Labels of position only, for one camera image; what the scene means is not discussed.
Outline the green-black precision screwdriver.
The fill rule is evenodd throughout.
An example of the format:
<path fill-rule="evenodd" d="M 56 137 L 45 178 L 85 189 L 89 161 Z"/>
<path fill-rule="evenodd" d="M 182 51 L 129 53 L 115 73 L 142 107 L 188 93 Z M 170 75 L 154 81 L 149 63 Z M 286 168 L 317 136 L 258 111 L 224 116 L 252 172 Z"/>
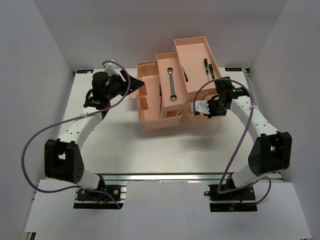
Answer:
<path fill-rule="evenodd" d="M 185 72 L 185 69 L 183 67 L 181 67 L 181 68 L 182 68 L 182 71 L 183 71 L 185 82 L 187 83 L 189 81 L 188 76 L 187 76 L 187 74 Z"/>
<path fill-rule="evenodd" d="M 209 72 L 210 72 L 210 75 L 211 75 L 211 78 L 212 79 L 215 79 L 215 72 L 214 72 L 214 67 L 212 64 L 209 64 L 208 65 L 208 68 L 209 68 Z"/>

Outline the pink plastic toolbox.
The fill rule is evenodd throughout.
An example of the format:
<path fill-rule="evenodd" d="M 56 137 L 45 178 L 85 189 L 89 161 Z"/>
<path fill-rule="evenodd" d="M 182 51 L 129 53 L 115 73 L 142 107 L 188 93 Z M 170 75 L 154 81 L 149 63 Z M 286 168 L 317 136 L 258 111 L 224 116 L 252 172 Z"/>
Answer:
<path fill-rule="evenodd" d="M 212 64 L 215 78 L 222 75 L 213 52 L 205 36 L 180 38 L 174 40 L 170 52 L 157 53 L 153 61 L 137 64 L 137 79 L 145 85 L 129 95 L 138 104 L 139 122 L 147 130 L 158 130 L 180 125 L 183 117 L 194 120 L 191 110 L 193 100 L 208 100 L 217 94 L 210 70 L 206 75 L 204 59 Z M 185 81 L 182 67 L 188 82 Z M 170 81 L 167 68 L 173 68 L 176 101 L 170 101 Z M 162 89 L 162 118 L 159 118 L 160 95 Z"/>

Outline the small green-black screwdriver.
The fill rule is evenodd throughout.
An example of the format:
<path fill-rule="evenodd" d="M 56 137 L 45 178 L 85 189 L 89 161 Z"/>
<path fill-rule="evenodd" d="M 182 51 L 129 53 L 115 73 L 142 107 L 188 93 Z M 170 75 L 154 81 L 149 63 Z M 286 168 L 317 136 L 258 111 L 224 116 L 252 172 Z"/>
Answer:
<path fill-rule="evenodd" d="M 205 74 L 208 76 L 209 75 L 209 65 L 208 65 L 208 59 L 207 58 L 203 59 L 203 64 L 204 64 L 204 68 L 205 68 Z"/>

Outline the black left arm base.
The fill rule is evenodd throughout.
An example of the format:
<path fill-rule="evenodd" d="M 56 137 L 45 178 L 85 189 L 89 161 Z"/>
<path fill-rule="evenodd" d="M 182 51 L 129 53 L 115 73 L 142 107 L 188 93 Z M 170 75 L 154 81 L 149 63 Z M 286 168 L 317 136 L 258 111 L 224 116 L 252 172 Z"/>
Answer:
<path fill-rule="evenodd" d="M 126 199 L 126 181 L 105 181 L 105 193 L 96 193 L 84 188 L 76 190 L 73 208 L 82 210 L 119 210 Z"/>

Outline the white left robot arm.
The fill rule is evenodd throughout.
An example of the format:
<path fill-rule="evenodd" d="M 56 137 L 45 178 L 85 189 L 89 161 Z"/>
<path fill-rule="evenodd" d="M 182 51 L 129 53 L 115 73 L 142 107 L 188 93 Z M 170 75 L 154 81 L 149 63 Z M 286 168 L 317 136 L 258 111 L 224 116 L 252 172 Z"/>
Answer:
<path fill-rule="evenodd" d="M 82 117 L 75 120 L 57 139 L 49 139 L 45 143 L 44 172 L 48 178 L 88 189 L 90 196 L 99 200 L 105 196 L 106 187 L 99 175 L 85 169 L 81 148 L 94 128 L 107 115 L 111 100 L 131 94 L 145 83 L 121 70 L 119 74 L 113 75 L 104 71 L 94 73 L 91 85 L 85 96 Z"/>

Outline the large green-handled screwdriver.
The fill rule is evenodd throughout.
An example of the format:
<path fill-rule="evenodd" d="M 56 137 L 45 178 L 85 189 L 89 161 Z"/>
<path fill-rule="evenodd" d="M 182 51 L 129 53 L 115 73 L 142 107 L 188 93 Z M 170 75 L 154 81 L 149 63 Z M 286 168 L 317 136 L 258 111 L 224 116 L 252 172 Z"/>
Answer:
<path fill-rule="evenodd" d="M 163 94 L 162 94 L 162 87 L 161 84 L 159 84 L 159 118 L 162 118 L 162 98 L 163 98 Z"/>

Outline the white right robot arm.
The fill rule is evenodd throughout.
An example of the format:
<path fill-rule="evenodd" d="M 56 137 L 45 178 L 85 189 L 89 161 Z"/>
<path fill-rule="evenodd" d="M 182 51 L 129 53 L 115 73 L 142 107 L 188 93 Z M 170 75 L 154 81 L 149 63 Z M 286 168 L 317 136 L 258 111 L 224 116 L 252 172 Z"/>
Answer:
<path fill-rule="evenodd" d="M 243 195 L 244 189 L 255 184 L 270 173 L 286 170 L 290 166 L 292 136 L 274 127 L 254 104 L 253 95 L 243 85 L 234 87 L 235 81 L 228 77 L 214 80 L 219 95 L 209 101 L 209 109 L 217 113 L 231 111 L 243 123 L 243 135 L 249 134 L 253 147 L 247 164 L 231 175 L 224 173 L 217 192 L 236 200 Z"/>

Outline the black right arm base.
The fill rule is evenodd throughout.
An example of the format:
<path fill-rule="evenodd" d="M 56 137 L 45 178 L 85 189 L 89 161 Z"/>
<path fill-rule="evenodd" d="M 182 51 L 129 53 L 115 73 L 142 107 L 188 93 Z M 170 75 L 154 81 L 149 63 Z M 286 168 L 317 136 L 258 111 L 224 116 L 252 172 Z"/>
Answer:
<path fill-rule="evenodd" d="M 212 213 L 257 212 L 256 195 L 253 187 L 219 194 L 218 185 L 208 185 L 203 193 L 209 198 L 209 208 Z"/>

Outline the blue label sticker right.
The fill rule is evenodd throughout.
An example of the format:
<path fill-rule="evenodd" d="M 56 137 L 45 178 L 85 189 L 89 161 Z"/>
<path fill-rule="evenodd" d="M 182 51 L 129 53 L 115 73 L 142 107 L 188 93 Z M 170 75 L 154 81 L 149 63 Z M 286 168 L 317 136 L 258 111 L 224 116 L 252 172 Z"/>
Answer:
<path fill-rule="evenodd" d="M 241 67 L 225 67 L 224 70 L 226 72 L 242 72 L 242 68 Z"/>

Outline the silver ratchet wrench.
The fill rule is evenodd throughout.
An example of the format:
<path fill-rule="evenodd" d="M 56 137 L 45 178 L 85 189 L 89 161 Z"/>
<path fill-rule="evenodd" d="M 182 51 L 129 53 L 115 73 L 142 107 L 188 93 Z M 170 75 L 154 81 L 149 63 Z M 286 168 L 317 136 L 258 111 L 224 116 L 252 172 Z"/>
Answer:
<path fill-rule="evenodd" d="M 168 73 L 168 77 L 169 77 L 169 86 L 170 86 L 170 96 L 169 99 L 172 102 L 175 102 L 178 97 L 175 93 L 175 85 L 174 85 L 174 78 L 173 78 L 173 68 L 172 67 L 168 67 L 167 68 L 167 73 Z"/>

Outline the blue label sticker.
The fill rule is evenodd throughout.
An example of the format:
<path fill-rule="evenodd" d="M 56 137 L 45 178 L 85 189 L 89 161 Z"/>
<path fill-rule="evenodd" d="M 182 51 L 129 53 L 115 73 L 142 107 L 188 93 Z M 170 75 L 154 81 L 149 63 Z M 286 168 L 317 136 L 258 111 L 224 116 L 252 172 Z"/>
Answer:
<path fill-rule="evenodd" d="M 242 68 L 241 67 L 225 67 L 224 70 L 226 72 L 242 72 Z"/>
<path fill-rule="evenodd" d="M 92 74 L 93 72 L 93 69 L 78 69 L 76 74 Z"/>

